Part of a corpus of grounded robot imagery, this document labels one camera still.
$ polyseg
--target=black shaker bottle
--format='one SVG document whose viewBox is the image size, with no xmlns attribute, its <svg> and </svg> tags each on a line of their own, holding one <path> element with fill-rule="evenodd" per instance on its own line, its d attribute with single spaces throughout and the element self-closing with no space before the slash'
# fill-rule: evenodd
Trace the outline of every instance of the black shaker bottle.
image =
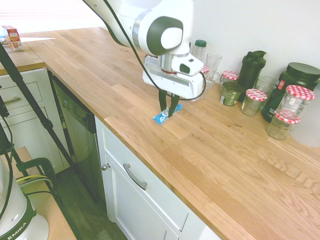
<svg viewBox="0 0 320 240">
<path fill-rule="evenodd" d="M 248 54 L 243 57 L 237 83 L 244 87 L 245 90 L 251 89 L 254 86 L 261 69 L 266 65 L 266 60 L 264 59 L 265 54 L 265 51 L 249 51 Z M 243 102 L 245 96 L 246 91 L 241 93 L 238 101 Z"/>
</svg>

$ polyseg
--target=cardboard box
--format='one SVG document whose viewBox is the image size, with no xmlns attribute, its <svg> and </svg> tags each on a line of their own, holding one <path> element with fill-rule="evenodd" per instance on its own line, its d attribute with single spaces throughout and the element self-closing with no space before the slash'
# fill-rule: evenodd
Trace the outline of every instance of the cardboard box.
<svg viewBox="0 0 320 240">
<path fill-rule="evenodd" d="M 2 26 L 3 34 L 5 35 L 6 41 L 8 42 L 9 47 L 13 51 L 21 51 L 24 49 L 20 41 L 19 33 L 17 29 L 13 26 Z"/>
</svg>

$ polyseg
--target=white cabinet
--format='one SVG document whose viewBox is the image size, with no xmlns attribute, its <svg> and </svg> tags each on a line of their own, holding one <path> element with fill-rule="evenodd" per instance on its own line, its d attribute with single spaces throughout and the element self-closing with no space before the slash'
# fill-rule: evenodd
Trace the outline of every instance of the white cabinet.
<svg viewBox="0 0 320 240">
<path fill-rule="evenodd" d="M 110 175 L 109 183 L 112 192 L 109 197 L 114 199 L 114 212 L 109 215 L 131 240 L 177 240 L 178 236 L 157 214 L 151 205 L 139 193 L 135 183 L 132 183 L 127 173 L 113 159 L 107 159 L 110 170 L 104 175 Z"/>
<path fill-rule="evenodd" d="M 45 68 L 21 72 L 24 82 L 39 104 L 46 117 L 52 122 L 53 130 L 67 149 L 67 142 L 60 122 L 54 95 Z M 26 147 L 33 159 L 47 158 L 56 173 L 67 168 L 66 159 L 58 150 L 47 130 L 42 126 L 35 112 L 8 75 L 0 76 L 0 95 L 9 111 L 6 118 L 12 131 L 16 149 Z M 8 128 L 1 119 L 1 125 L 10 139 Z"/>
<path fill-rule="evenodd" d="M 108 217 L 129 240 L 220 239 L 98 118 L 95 122 Z"/>
</svg>

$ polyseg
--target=drinking glass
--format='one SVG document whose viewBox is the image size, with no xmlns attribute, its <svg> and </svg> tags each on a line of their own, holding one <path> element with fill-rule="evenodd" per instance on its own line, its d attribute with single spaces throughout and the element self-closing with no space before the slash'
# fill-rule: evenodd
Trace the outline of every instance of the drinking glass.
<svg viewBox="0 0 320 240">
<path fill-rule="evenodd" d="M 206 63 L 207 67 L 209 68 L 209 72 L 206 74 L 205 80 L 206 84 L 212 86 L 213 79 L 215 77 L 215 73 L 218 69 L 222 56 L 216 53 L 208 53 L 206 55 Z"/>
<path fill-rule="evenodd" d="M 253 88 L 264 92 L 269 98 L 272 91 L 275 89 L 276 82 L 277 82 L 277 79 L 273 77 L 259 76 L 258 79 L 255 81 Z M 266 102 L 268 101 L 268 98 L 266 99 L 264 104 L 262 104 L 260 109 L 262 109 L 265 106 Z"/>
</svg>

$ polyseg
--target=green bottle cap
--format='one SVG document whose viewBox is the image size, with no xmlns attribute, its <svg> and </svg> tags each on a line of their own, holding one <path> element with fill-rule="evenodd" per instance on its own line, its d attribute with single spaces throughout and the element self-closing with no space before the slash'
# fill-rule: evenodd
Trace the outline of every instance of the green bottle cap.
<svg viewBox="0 0 320 240">
<path fill-rule="evenodd" d="M 205 48 L 207 46 L 207 42 L 204 40 L 196 40 L 195 44 L 197 47 Z"/>
<path fill-rule="evenodd" d="M 286 71 L 301 80 L 315 81 L 320 79 L 320 69 L 304 63 L 290 62 Z"/>
<path fill-rule="evenodd" d="M 242 63 L 252 69 L 263 69 L 267 62 L 264 59 L 265 54 L 265 51 L 249 51 Z"/>
</svg>

